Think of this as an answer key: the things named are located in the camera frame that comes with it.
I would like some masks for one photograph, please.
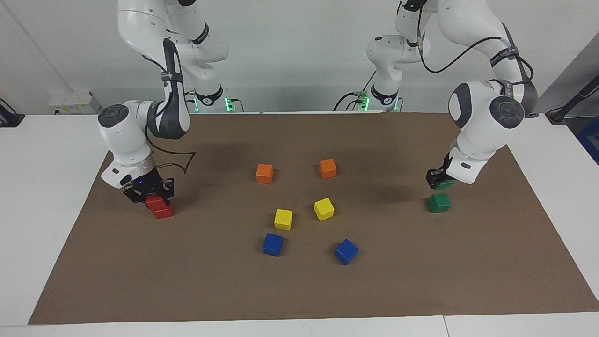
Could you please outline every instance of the orange cube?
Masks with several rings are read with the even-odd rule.
[[[337,175],[337,165],[332,159],[321,160],[319,171],[322,179],[332,178]]]
[[[260,164],[256,171],[256,180],[259,183],[273,183],[274,169],[272,165]]]

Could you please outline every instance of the yellow cube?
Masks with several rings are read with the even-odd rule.
[[[286,209],[277,209],[274,216],[274,228],[278,230],[291,230],[291,219],[294,213]]]
[[[318,220],[324,221],[326,219],[332,218],[333,215],[335,215],[335,207],[333,207],[331,199],[326,198],[314,203],[314,212],[316,212]]]

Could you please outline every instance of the green cube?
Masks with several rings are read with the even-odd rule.
[[[451,201],[447,194],[434,194],[428,200],[428,207],[431,213],[445,213],[451,208]]]
[[[435,191],[441,191],[442,189],[450,188],[453,186],[453,184],[455,184],[455,179],[446,180],[437,185],[437,187],[435,187]]]

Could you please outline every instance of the cable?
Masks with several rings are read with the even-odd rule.
[[[337,111],[337,108],[339,107],[339,105],[341,104],[341,102],[343,102],[347,97],[350,97],[353,94],[354,94],[353,92],[349,92],[348,94],[345,94],[343,97],[341,97],[341,99],[339,100],[339,102],[337,102],[337,104],[333,108],[333,111]]]
[[[473,44],[472,46],[468,47],[468,49],[466,49],[465,51],[463,51],[457,58],[455,58],[453,61],[451,61],[451,63],[449,63],[448,65],[446,65],[445,67],[443,67],[440,70],[432,70],[430,69],[426,62],[424,61],[424,55],[423,55],[423,51],[420,50],[420,60],[422,61],[422,65],[426,68],[426,70],[428,70],[430,73],[433,74],[438,74],[438,73],[442,73],[444,71],[446,71],[449,67],[453,66],[454,63],[456,63],[459,59],[461,59],[462,57],[464,57],[464,55],[466,55],[466,53],[468,53],[470,50],[472,50],[473,48],[475,48],[476,46],[478,46],[479,44],[483,43],[483,42],[487,42],[489,40],[502,40],[502,38],[500,37],[487,37],[484,38],[480,41],[478,41],[477,43]]]
[[[399,98],[397,98],[397,99],[398,99],[398,100],[401,100],[401,106],[400,106],[400,112],[401,112],[401,109],[403,109],[403,108],[404,108],[404,98],[403,98],[403,97],[399,97]]]
[[[239,102],[241,104],[241,111],[246,112],[246,108],[243,107],[243,102],[239,98],[231,98],[231,102]]]
[[[370,82],[372,82],[372,80],[373,80],[373,78],[374,78],[374,75],[376,75],[376,72],[377,72],[377,71],[378,71],[378,70],[375,70],[375,71],[373,72],[373,75],[372,75],[372,76],[370,76],[370,79],[368,80],[368,82],[366,82],[366,85],[364,86],[364,88],[362,89],[362,91],[366,91],[366,88],[368,87],[368,85],[370,84]],[[353,111],[354,109],[356,109],[356,104],[354,104],[354,105],[353,105],[353,107],[352,107],[352,111]]]
[[[347,105],[347,107],[345,108],[345,111],[348,111],[348,110],[349,110],[349,106],[350,106],[350,105],[352,105],[352,103],[358,104],[358,103],[360,103],[360,100],[351,101],[351,102],[350,102],[350,103]]]
[[[6,102],[5,100],[3,100],[2,98],[0,98],[0,101],[4,104],[6,104],[7,107],[10,108],[10,110],[13,111],[13,114],[16,115],[17,114],[17,110],[15,110],[13,107],[10,106],[10,104],[8,102]]]
[[[420,23],[422,21],[422,8],[420,8],[420,13],[418,14],[418,35],[420,36]],[[470,50],[472,50],[473,48],[475,48],[476,46],[478,46],[481,43],[490,41],[490,40],[500,40],[503,41],[504,39],[502,37],[486,37],[476,43],[474,43],[472,46],[468,47],[465,51],[463,51],[457,58],[455,58],[452,62],[450,62],[448,65],[446,65],[445,67],[443,67],[440,70],[432,70],[430,69],[426,62],[424,61],[424,55],[423,55],[423,50],[420,49],[420,47],[418,48],[418,51],[420,53],[420,60],[422,61],[422,65],[424,66],[424,68],[426,68],[426,70],[428,70],[429,72],[433,73],[433,74],[438,74],[438,73],[442,73],[444,71],[446,71],[449,67],[451,67],[454,63],[456,63],[459,59],[461,59],[462,57],[464,57],[464,55],[466,55],[466,53],[468,53]],[[524,65],[526,65],[526,67],[530,70],[530,76],[527,76],[528,79],[527,80],[523,80],[520,82],[516,82],[516,83],[512,83],[512,85],[524,85],[529,83],[530,81],[533,80],[534,78],[534,69],[533,67],[530,65],[530,63],[528,63],[523,57],[521,57],[520,55],[516,55],[516,58],[522,62]]]
[[[191,164],[191,162],[192,162],[192,160],[195,157],[195,155],[196,155],[197,152],[195,152],[195,151],[193,151],[193,152],[174,152],[174,151],[169,151],[169,150],[162,149],[159,146],[156,146],[154,143],[152,143],[152,141],[150,140],[150,136],[148,136],[148,129],[149,129],[149,127],[146,125],[146,128],[144,129],[144,135],[146,135],[147,142],[150,145],[152,145],[152,147],[154,147],[156,150],[159,150],[161,152],[164,152],[164,153],[170,154],[170,155],[183,155],[183,156],[185,156],[185,155],[191,155],[191,157],[189,157],[189,160],[187,161],[187,164],[185,165],[185,167],[183,167],[183,166],[181,166],[179,164],[175,164],[175,163],[164,164],[164,165],[161,165],[160,167],[163,168],[163,167],[168,167],[168,166],[176,166],[176,167],[179,167],[180,169],[183,170],[183,174],[187,174],[187,170],[189,169],[189,165]]]
[[[420,23],[422,21],[422,9],[420,8],[420,14],[418,15],[418,35],[420,36]],[[503,38],[501,37],[487,37],[484,38],[480,41],[478,41],[477,43],[473,44],[472,46],[468,47],[468,49],[466,49],[465,51],[463,51],[457,58],[455,58],[452,62],[450,62],[448,65],[446,65],[445,67],[443,67],[441,70],[432,70],[430,69],[426,62],[424,61],[424,55],[423,55],[423,50],[418,48],[418,51],[420,53],[420,60],[422,61],[422,65],[426,68],[426,70],[428,70],[429,72],[433,73],[433,74],[438,74],[438,73],[442,73],[444,71],[446,71],[449,67],[451,67],[454,63],[456,63],[459,59],[461,59],[462,57],[464,57],[464,55],[466,55],[466,53],[468,53],[470,50],[472,50],[473,48],[475,48],[476,46],[478,46],[479,44],[483,43],[483,42],[487,42],[489,40],[503,40]]]
[[[528,63],[525,59],[523,59],[520,55],[516,56],[516,59],[518,59],[520,62],[522,62],[524,65],[527,66],[527,68],[530,70],[530,76],[527,75],[528,79],[527,80],[522,80],[520,82],[516,82],[516,83],[512,83],[512,85],[523,85],[523,84],[527,84],[530,83],[530,81],[533,80],[534,78],[534,69],[532,68],[532,66],[530,65],[530,63]]]
[[[144,59],[146,59],[146,60],[148,60],[148,61],[150,61],[150,62],[152,62],[152,63],[154,63],[155,65],[157,65],[158,67],[160,67],[160,69],[162,69],[162,71],[163,71],[163,72],[165,72],[165,73],[166,73],[166,71],[167,71],[167,70],[166,70],[166,69],[165,69],[163,66],[161,66],[161,65],[160,65],[160,63],[158,63],[158,62],[156,62],[156,61],[154,61],[154,60],[150,59],[150,58],[149,58],[149,57],[147,57],[146,55],[141,55],[141,57],[142,57],[142,58],[144,58]]]

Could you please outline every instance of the blue cube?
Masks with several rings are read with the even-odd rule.
[[[264,254],[279,257],[283,250],[283,237],[275,234],[268,233],[264,244],[262,245],[262,251]]]
[[[356,247],[350,240],[345,239],[337,249],[335,249],[335,256],[346,266],[353,260],[358,254],[358,247]]]

